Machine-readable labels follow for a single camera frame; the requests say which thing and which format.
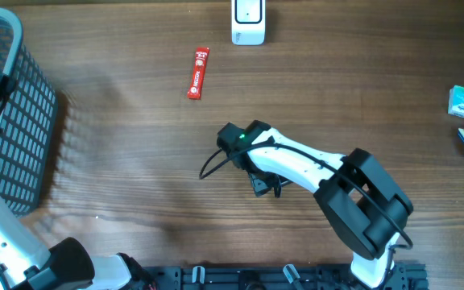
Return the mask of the red coffee stick sachet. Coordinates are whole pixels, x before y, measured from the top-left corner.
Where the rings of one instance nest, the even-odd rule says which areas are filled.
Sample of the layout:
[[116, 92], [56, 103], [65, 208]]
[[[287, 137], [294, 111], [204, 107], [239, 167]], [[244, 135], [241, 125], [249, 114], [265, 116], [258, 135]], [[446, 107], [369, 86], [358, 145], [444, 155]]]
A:
[[199, 47], [195, 52], [195, 60], [193, 66], [193, 78], [191, 85], [188, 88], [187, 98], [193, 100], [201, 99], [201, 90], [203, 86], [203, 80], [205, 77], [205, 70], [207, 60], [209, 58], [209, 48]]

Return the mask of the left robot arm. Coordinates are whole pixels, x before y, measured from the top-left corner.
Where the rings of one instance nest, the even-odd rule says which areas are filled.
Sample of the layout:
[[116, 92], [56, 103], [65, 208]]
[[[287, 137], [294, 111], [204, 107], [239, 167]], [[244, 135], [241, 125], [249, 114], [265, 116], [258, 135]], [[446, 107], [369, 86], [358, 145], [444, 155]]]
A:
[[[0, 117], [14, 91], [20, 89], [12, 77], [14, 64], [0, 72]], [[0, 127], [0, 177], [8, 173], [17, 183], [5, 182], [9, 191], [38, 189], [32, 171], [47, 153], [46, 140], [52, 124], [46, 117], [54, 111], [35, 107], [23, 113], [12, 110]], [[47, 248], [15, 217], [0, 196], [0, 284], [5, 289], [157, 289], [155, 279], [134, 259], [122, 253], [91, 257], [75, 239], [66, 238]]]

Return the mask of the teal white small box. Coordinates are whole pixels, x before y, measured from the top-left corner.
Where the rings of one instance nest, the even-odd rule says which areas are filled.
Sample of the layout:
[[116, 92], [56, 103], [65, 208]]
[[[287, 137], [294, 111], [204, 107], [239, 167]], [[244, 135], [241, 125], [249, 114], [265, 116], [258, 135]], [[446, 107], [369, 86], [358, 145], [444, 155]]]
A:
[[449, 91], [448, 114], [464, 118], [464, 87], [455, 85]]

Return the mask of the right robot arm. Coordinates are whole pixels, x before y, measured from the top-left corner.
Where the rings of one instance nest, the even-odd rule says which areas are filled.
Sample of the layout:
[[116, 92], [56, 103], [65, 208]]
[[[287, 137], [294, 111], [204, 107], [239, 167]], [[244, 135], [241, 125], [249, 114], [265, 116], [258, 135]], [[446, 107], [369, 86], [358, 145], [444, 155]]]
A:
[[313, 149], [253, 121], [242, 129], [227, 123], [217, 147], [247, 172], [256, 196], [297, 184], [312, 193], [340, 240], [353, 252], [350, 271], [367, 288], [389, 281], [398, 248], [409, 250], [405, 233], [413, 211], [410, 199], [380, 162], [356, 148], [349, 155]]

